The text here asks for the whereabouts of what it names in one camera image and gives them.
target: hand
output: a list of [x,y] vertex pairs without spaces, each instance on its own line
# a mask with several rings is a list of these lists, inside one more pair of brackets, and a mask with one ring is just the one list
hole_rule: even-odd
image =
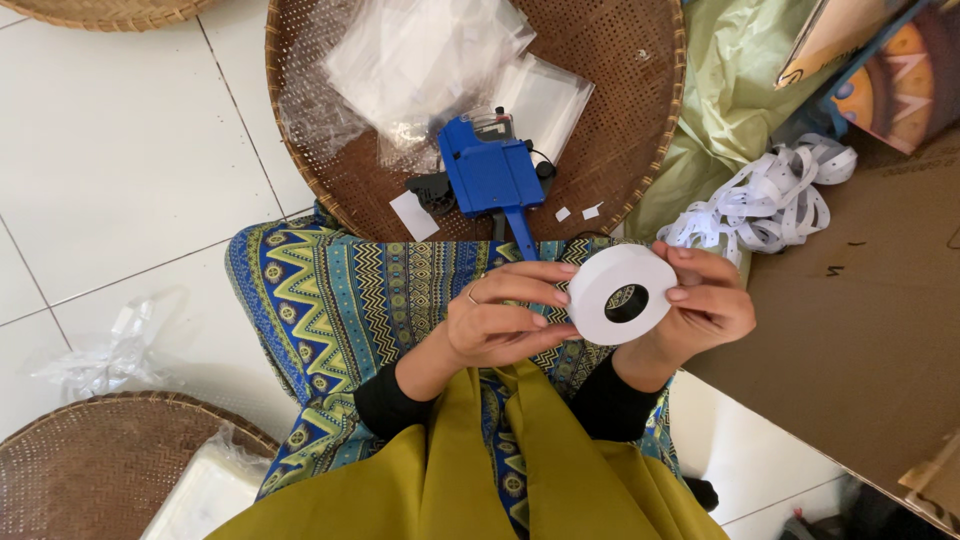
[[447,317],[396,366],[396,381],[411,399],[429,401],[467,367],[499,367],[538,355],[565,339],[579,339],[571,324],[545,317],[513,300],[566,307],[570,296],[553,286],[579,268],[560,262],[524,261],[491,270],[469,283],[447,306]]
[[653,252],[677,273],[668,290],[672,307],[651,331],[625,343],[613,355],[613,369],[633,388],[655,392],[694,355],[736,341],[756,326],[750,295],[740,286],[736,267],[713,253],[669,247],[657,241]]

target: wrist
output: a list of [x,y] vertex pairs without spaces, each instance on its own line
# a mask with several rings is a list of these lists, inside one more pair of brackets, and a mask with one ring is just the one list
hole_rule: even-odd
[[659,391],[673,374],[689,360],[665,350],[650,334],[626,343],[613,352],[614,372],[634,390]]
[[438,325],[396,365],[396,383],[412,400],[428,402],[436,398],[463,369],[446,337],[445,324]]

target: basket rim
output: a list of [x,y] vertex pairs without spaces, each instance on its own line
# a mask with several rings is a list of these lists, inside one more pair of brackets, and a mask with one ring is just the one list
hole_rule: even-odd
[[273,437],[267,434],[266,431],[258,428],[255,424],[251,423],[249,420],[240,416],[239,414],[230,412],[216,405],[198,400],[197,398],[180,392],[170,392],[166,390],[142,390],[138,392],[117,392],[103,396],[94,396],[86,400],[80,400],[70,405],[59,407],[44,414],[43,416],[36,418],[30,424],[20,428],[12,435],[4,439],[3,442],[0,443],[0,452],[16,443],[20,438],[31,432],[34,428],[42,426],[43,424],[52,421],[66,412],[89,406],[115,405],[127,402],[166,403],[168,405],[179,405],[181,408],[202,412],[219,420],[230,422],[236,429],[242,431],[247,436],[262,444],[264,448],[274,454],[276,454],[277,450],[280,448],[279,443],[277,443]]
[[[666,158],[667,150],[669,150],[670,143],[673,141],[673,134],[677,129],[677,124],[680,119],[680,111],[684,104],[684,81],[686,76],[686,25],[684,24],[684,10],[681,6],[681,0],[666,1],[670,4],[673,12],[670,18],[674,24],[674,83],[673,96],[670,100],[670,110],[663,125],[663,132],[660,135],[657,151],[654,154],[653,161],[651,161],[649,167],[647,167],[646,174],[636,181],[636,188],[623,202],[623,207],[620,212],[614,214],[607,224],[599,228],[602,233],[610,233],[613,229],[616,229],[617,225],[627,217],[627,214],[639,204],[647,188],[649,188],[657,178],[657,173],[663,164],[664,158]],[[270,106],[274,111],[276,126],[280,130],[280,136],[283,139],[284,146],[287,148],[287,153],[290,154],[294,165],[297,167],[300,175],[303,176],[307,186],[310,187],[314,195],[317,196],[317,200],[351,233],[361,238],[367,238],[367,232],[352,219],[347,209],[342,207],[333,198],[333,194],[324,188],[317,173],[310,167],[303,158],[303,155],[297,151],[294,144],[290,141],[283,122],[280,120],[280,107],[277,101],[280,96],[279,80],[283,77],[283,71],[278,66],[279,58],[283,52],[281,47],[276,43],[280,36],[279,24],[282,15],[282,10],[278,6],[279,2],[280,0],[270,0],[270,4],[267,6],[266,39],[264,43],[267,89],[270,92]]]
[[63,28],[87,30],[89,32],[144,32],[183,22],[201,12],[205,12],[210,6],[217,3],[218,0],[179,1],[179,9],[171,7],[169,10],[158,14],[117,19],[62,18],[52,15],[47,11],[25,8],[19,5],[16,0],[0,0],[0,6],[10,8],[21,15],[26,15],[40,22],[61,26]]

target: black sleeve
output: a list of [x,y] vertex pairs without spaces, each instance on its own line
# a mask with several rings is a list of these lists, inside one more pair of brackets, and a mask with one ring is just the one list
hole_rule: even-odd
[[663,389],[653,394],[634,390],[613,370],[612,359],[610,353],[587,376],[570,402],[570,410],[594,439],[636,441]]
[[414,424],[426,424],[436,401],[408,398],[396,382],[396,362],[382,367],[353,393],[360,420],[374,435],[388,441]]

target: white label roll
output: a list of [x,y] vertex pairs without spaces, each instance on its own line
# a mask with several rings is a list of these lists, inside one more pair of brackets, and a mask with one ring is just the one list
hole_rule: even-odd
[[[607,309],[613,293],[636,285],[622,306]],[[570,280],[566,311],[577,331],[597,345],[619,345],[636,339],[660,322],[670,304],[667,289],[677,275],[654,252],[636,244],[620,244],[589,258]]]

